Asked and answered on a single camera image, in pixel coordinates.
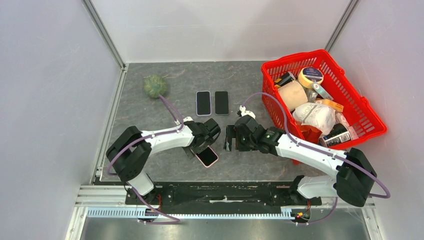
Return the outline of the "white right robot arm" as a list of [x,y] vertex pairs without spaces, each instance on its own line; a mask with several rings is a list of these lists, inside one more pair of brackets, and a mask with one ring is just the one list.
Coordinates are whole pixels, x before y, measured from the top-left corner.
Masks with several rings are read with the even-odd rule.
[[307,142],[275,126],[264,128],[250,115],[226,127],[225,141],[227,151],[259,151],[296,160],[325,173],[295,178],[288,197],[296,205],[315,197],[338,197],[352,206],[363,207],[377,181],[377,173],[361,150],[336,150]]

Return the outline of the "red plastic basket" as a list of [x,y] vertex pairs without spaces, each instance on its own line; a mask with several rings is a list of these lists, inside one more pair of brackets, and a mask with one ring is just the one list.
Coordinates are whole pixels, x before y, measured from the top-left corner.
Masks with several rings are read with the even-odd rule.
[[353,126],[358,136],[357,139],[333,146],[333,149],[346,150],[387,132],[386,125],[373,110],[367,98],[356,91],[346,78],[345,71],[324,49],[299,52],[262,64],[262,91],[269,94],[262,96],[262,102],[276,127],[282,129],[285,127],[284,115],[287,115],[289,132],[303,140],[309,142],[312,140],[311,137],[304,136],[298,128],[292,114],[274,86],[274,80],[284,73],[292,72],[297,76],[301,69],[305,67],[314,67],[323,73],[323,88],[334,98],[336,103],[344,106],[343,115],[347,122]]

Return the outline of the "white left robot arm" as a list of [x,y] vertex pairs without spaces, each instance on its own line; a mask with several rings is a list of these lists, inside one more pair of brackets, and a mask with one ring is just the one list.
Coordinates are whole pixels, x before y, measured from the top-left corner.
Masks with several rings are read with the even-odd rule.
[[144,204],[152,204],[157,198],[157,191],[144,171],[149,157],[183,148],[187,156],[193,158],[208,149],[220,133],[221,128],[213,118],[195,122],[186,117],[175,127],[155,131],[140,131],[136,126],[130,126],[106,151],[109,160],[107,173],[117,175],[121,182],[137,190],[137,197]]

